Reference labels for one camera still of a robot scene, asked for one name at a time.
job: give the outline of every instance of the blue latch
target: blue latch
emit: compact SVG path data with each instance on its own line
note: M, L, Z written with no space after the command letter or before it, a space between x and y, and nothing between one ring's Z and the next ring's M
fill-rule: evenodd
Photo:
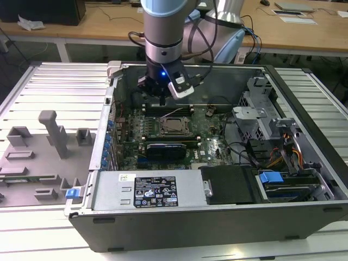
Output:
M262 183L283 183L284 180L280 172L277 171L264 171L259 175Z
M74 189L74 188L68 189L66 191L65 198L67 200L75 200L75 199L80 198L79 194L80 194L80 189Z

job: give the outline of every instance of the sticker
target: sticker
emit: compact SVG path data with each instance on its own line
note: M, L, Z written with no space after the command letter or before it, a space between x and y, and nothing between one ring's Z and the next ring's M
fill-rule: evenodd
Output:
M136 208L179 206L175 177L134 177L134 206Z
M134 181L136 174L120 174L119 181Z

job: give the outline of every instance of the wire bundle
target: wire bundle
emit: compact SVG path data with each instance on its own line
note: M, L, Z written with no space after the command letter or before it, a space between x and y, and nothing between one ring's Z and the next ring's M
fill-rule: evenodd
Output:
M255 48L255 45L257 43L257 51L256 51L256 56L254 58L254 60L252 61L252 64L255 64L255 62L257 61L257 58L259 57L260 53L261 53L261 49L262 49L262 39L260 36L256 35L255 34L255 31L254 31L254 23L253 23L253 20L252 20L252 17L250 15L245 15L245 16L242 16L241 18L244 18L244 17L249 17L250 18L250 21L251 21L251 28L248 28L246 26L243 26L243 28L248 31L248 33L252 36L252 39L253 39L253 46L250 50L250 52L246 55L245 59L252 53L252 51L254 50Z

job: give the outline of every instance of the black box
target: black box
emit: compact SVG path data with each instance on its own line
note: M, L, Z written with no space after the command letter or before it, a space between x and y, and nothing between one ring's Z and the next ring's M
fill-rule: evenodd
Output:
M77 26L85 15L84 0L0 0L0 19L17 22L18 15L26 20Z

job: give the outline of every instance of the laptop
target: laptop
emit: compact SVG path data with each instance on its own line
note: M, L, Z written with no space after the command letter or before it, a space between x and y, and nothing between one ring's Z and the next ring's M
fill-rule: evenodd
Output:
M312 13L315 10L305 4L293 4L293 3L275 3L282 10L286 11L301 11Z

